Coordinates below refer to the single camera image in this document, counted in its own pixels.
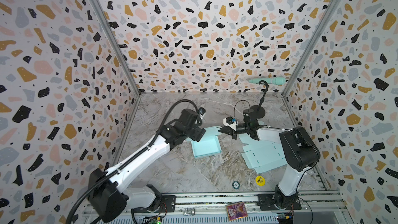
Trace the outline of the mint paper box sheet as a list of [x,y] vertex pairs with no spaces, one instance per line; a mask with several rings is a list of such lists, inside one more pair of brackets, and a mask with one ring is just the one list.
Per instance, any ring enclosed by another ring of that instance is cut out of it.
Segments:
[[193,156],[195,159],[214,156],[221,153],[221,146],[218,135],[220,126],[206,128],[206,132],[199,142],[187,138],[186,141],[191,143]]

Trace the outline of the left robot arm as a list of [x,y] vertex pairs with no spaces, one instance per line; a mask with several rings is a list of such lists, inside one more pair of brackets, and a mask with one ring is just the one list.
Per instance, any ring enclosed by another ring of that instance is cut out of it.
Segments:
[[178,119],[163,125],[154,141],[106,171],[94,170],[89,177],[88,200],[104,223],[116,219],[127,209],[144,209],[156,212],[162,205],[162,194],[153,186],[130,189],[129,185],[157,159],[169,153],[186,139],[199,142],[205,134],[201,128],[206,111],[185,109]]

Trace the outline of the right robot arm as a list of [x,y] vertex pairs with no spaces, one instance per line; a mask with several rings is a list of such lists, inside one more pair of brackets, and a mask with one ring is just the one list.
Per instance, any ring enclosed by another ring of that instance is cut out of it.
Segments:
[[244,122],[227,117],[220,133],[236,140],[239,134],[247,134],[257,143],[258,148],[249,149],[244,157],[260,159],[261,162],[280,167],[286,164],[283,179],[275,187],[274,195],[267,204],[285,209],[299,200],[298,187],[304,174],[313,169],[320,159],[320,151],[303,127],[279,129],[260,125],[253,110],[244,112]]

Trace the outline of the mint flat box sheets stack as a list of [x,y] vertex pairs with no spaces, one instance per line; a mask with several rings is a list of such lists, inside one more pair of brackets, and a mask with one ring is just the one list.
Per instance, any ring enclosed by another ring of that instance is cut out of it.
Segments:
[[248,134],[239,134],[243,145],[242,157],[249,169],[261,174],[287,164],[279,134],[285,129],[261,127],[257,130],[257,140]]

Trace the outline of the black round-base stand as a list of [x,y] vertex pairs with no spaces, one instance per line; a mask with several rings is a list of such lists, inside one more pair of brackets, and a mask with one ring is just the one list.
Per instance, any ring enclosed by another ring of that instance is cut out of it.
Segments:
[[264,103],[265,96],[266,96],[266,94],[268,92],[269,84],[265,80],[259,81],[258,84],[262,85],[262,86],[265,86],[265,89],[263,91],[263,94],[262,94],[258,104],[251,106],[249,110],[250,110],[250,112],[252,114],[255,115],[255,117],[257,119],[261,119],[261,118],[263,118],[265,116],[265,109],[262,107],[262,104]]

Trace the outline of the dark round tape roll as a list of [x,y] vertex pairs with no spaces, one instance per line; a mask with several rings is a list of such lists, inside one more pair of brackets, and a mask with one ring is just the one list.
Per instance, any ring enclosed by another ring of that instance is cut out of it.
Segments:
[[238,182],[238,181],[234,181],[234,182],[232,183],[232,187],[233,187],[233,189],[239,189],[239,188],[240,188],[239,182]]

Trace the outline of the yellow round sticker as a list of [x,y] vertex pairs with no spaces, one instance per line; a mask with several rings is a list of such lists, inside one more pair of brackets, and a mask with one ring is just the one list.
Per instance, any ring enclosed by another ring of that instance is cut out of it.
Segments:
[[264,186],[266,183],[265,178],[263,176],[256,177],[256,184],[260,187]]

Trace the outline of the purple snack packet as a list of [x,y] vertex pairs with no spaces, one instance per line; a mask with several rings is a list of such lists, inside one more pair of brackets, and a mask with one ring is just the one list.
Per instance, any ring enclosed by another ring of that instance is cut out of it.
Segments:
[[229,221],[245,218],[248,216],[244,202],[237,202],[226,206]]

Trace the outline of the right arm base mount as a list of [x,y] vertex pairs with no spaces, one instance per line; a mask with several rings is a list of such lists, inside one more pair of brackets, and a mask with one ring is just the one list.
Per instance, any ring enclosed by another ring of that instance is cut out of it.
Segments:
[[295,211],[302,209],[297,195],[286,197],[281,193],[258,194],[257,206],[259,206],[262,211]]

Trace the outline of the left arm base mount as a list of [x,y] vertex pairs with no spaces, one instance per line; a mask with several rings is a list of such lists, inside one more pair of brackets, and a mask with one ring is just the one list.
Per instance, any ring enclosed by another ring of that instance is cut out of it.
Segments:
[[173,213],[176,207],[175,195],[164,195],[155,186],[129,189],[128,209],[136,213]]

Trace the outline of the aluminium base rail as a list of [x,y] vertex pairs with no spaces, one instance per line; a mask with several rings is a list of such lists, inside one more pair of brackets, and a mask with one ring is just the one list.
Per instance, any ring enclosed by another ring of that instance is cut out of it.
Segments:
[[[337,191],[302,191],[301,210],[262,211],[258,194],[270,192],[227,192],[165,194],[176,196],[173,213],[134,213],[125,210],[114,224],[352,224],[353,220]],[[226,206],[244,202],[248,216],[229,221]]]

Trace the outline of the aluminium corner post left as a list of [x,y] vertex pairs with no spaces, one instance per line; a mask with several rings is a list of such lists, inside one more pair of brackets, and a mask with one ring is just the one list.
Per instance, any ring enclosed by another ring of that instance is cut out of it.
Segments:
[[107,37],[109,40],[110,46],[114,50],[116,57],[124,71],[124,74],[127,77],[127,80],[129,81],[129,85],[132,88],[132,92],[136,97],[140,97],[141,93],[139,92],[139,89],[135,83],[135,80],[133,78],[132,73],[130,72],[130,69],[128,67],[128,64],[122,54],[121,48],[119,47],[119,44],[117,43],[117,40],[110,28],[109,22],[107,21],[104,11],[100,5],[99,0],[89,0],[90,4],[92,5],[92,8],[95,12],[95,15],[98,18],[98,21]]

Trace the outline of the aluminium corner post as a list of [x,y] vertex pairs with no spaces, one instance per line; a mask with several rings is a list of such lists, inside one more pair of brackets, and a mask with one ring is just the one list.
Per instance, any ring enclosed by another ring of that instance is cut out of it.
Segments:
[[141,93],[139,92],[139,89],[135,83],[135,80],[133,78],[132,73],[130,72],[130,69],[128,67],[128,64],[122,54],[121,48],[119,47],[119,44],[117,43],[117,40],[110,28],[109,22],[107,21],[104,11],[100,5],[99,0],[89,0],[90,4],[92,5],[92,8],[95,12],[95,15],[98,18],[98,21],[107,37],[109,40],[110,46],[114,50],[116,57],[124,71],[124,74],[127,77],[127,80],[129,81],[129,85],[132,88],[132,92],[136,97],[140,97]]
[[306,62],[308,61],[308,59],[312,53],[312,50],[314,49],[315,45],[317,44],[318,39],[321,37],[323,31],[326,29],[328,22],[333,17],[340,2],[341,2],[341,0],[331,0],[330,1],[328,8],[325,10],[318,26],[316,27],[311,39],[309,40],[308,45],[304,49],[304,52],[303,52],[301,58],[299,59],[296,66],[294,67],[294,71],[291,74],[291,76],[286,84],[286,87],[284,88],[284,90],[282,92],[283,97],[286,97],[289,94],[290,90],[295,85],[296,80],[297,80],[298,76],[300,75],[301,70],[306,65]]

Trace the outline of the aluminium corner post right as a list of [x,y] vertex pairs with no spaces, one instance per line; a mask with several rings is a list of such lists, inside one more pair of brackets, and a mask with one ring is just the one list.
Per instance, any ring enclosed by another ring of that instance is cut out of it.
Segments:
[[315,45],[317,44],[318,39],[321,37],[323,31],[326,29],[328,22],[333,17],[340,2],[341,2],[341,0],[331,0],[330,1],[328,8],[325,10],[318,26],[316,27],[311,39],[309,40],[308,45],[304,49],[304,52],[303,52],[301,58],[299,59],[296,66],[294,67],[294,71],[291,74],[291,76],[286,84],[286,87],[284,88],[284,90],[282,92],[283,97],[286,97],[289,94],[290,90],[295,85],[296,80],[297,80],[298,76],[300,75],[301,70],[306,65],[306,62],[308,61],[308,59],[312,53],[312,50],[314,49]]

